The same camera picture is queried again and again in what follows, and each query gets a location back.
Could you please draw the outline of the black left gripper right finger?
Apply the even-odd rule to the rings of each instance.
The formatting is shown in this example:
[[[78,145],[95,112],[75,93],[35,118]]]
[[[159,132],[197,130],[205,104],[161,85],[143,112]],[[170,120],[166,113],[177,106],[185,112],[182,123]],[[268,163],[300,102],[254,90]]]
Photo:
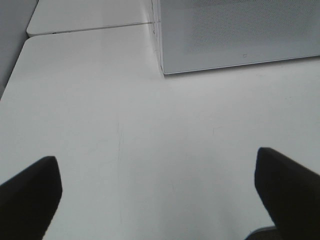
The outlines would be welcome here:
[[[320,176],[270,147],[257,152],[256,191],[284,240],[320,238]]]

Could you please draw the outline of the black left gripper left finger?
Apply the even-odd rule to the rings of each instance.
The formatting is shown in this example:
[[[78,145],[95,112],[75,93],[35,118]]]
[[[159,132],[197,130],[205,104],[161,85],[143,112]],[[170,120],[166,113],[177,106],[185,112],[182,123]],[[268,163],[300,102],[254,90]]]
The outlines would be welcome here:
[[[58,161],[46,156],[0,186],[0,238],[41,240],[62,197]]]

